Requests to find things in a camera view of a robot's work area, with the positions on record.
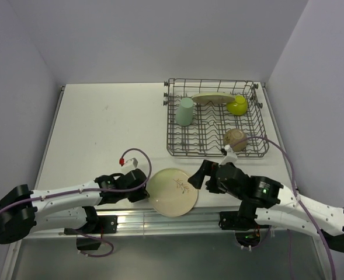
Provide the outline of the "cream plate with branch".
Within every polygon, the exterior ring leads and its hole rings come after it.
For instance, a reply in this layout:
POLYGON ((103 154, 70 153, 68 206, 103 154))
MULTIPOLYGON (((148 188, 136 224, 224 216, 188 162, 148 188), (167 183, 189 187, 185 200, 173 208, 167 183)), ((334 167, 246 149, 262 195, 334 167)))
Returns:
POLYGON ((198 104, 225 104, 235 100, 235 96, 224 92, 201 92, 195 94, 191 99, 198 104))
POLYGON ((188 183, 189 174, 181 169, 167 168, 155 173, 148 181, 146 191, 152 207, 161 215, 178 217, 195 206, 198 190, 188 183))

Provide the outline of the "black bowl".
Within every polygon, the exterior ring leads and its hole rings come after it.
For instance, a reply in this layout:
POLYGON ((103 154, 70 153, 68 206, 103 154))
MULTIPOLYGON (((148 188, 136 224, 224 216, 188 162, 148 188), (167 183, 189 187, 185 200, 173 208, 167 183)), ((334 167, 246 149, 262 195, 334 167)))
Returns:
POLYGON ((234 152, 242 151, 247 146, 247 141, 243 139, 247 138, 247 134, 241 129, 230 129, 228 130, 223 138, 224 146, 229 145, 234 152))

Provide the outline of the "pale green plastic cup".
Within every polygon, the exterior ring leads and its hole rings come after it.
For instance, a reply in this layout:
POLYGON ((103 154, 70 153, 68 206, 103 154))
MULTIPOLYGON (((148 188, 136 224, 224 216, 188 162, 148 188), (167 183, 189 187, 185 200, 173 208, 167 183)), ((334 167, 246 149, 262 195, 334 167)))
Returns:
POLYGON ((194 102, 191 98, 184 97, 176 111, 175 121, 181 126, 188 126, 193 122, 194 102))

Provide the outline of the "lime green bowl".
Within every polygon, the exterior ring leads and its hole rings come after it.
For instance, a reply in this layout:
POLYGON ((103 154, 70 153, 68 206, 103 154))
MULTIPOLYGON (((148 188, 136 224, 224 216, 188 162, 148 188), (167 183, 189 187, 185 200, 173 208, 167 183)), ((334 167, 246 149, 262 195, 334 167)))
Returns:
POLYGON ((226 108, 231 114, 235 116, 242 116, 247 112, 248 109, 247 99, 241 95, 236 95, 233 102, 226 104, 226 108))

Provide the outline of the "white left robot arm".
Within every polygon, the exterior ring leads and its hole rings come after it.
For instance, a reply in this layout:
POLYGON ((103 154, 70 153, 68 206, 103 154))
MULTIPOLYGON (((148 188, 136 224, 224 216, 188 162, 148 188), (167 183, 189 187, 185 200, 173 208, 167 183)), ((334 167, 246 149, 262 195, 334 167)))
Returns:
POLYGON ((30 190, 26 184, 19 185, 0 200, 0 244, 50 229, 93 233, 100 224, 96 206, 144 200, 149 196, 145 189, 148 180, 142 170, 134 169, 59 190, 30 190))

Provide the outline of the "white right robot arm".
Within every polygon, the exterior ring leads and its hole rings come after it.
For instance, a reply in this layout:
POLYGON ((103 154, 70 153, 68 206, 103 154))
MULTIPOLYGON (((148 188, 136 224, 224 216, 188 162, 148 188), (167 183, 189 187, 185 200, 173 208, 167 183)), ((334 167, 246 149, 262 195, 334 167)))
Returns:
POLYGON ((268 177, 249 176, 233 163, 204 160, 188 182, 198 190, 205 185, 210 193, 228 194, 240 200, 237 211, 220 213, 218 225, 223 230, 281 227, 323 237, 329 249, 344 253, 344 208, 295 194, 268 177))

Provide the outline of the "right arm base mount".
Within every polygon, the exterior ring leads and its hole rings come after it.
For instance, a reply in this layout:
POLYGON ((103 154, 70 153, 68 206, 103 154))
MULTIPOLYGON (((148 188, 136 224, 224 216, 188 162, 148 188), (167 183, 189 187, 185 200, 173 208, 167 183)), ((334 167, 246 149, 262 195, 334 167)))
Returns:
POLYGON ((221 211, 218 226, 221 230, 232 230, 240 248, 252 249, 268 237, 270 227, 259 225, 254 218, 239 216, 238 211, 221 211))

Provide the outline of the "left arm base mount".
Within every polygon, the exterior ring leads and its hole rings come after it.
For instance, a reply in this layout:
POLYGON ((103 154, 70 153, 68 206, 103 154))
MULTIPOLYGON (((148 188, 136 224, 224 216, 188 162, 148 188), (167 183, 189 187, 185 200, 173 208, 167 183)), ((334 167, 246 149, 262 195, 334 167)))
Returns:
POLYGON ((76 247, 79 253, 91 257, 103 257, 108 256, 114 252, 114 245, 109 241, 101 241, 106 234, 114 234, 117 231, 117 215, 104 215, 98 216, 98 222, 93 229, 85 232, 85 235, 77 234, 72 229, 64 229, 65 235, 77 235, 76 247), (97 251, 101 245, 107 245, 110 247, 110 251, 103 255, 94 255, 94 251, 97 251))

